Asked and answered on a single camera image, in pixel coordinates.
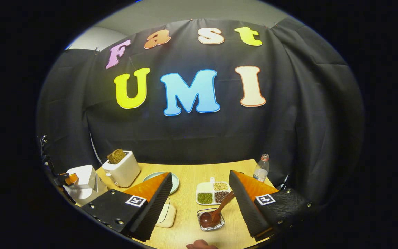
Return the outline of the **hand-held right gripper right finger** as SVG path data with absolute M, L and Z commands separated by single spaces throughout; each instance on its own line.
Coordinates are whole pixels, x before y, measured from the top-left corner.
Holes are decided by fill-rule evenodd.
M 229 184 L 256 241 L 280 236 L 314 216 L 314 202 L 292 188 L 278 190 L 235 170 Z

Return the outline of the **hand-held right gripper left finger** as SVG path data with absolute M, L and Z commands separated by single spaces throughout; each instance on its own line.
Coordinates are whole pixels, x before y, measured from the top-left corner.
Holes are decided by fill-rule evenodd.
M 171 189 L 172 173 L 164 172 L 126 191 L 108 190 L 82 210 L 116 232 L 146 242 Z

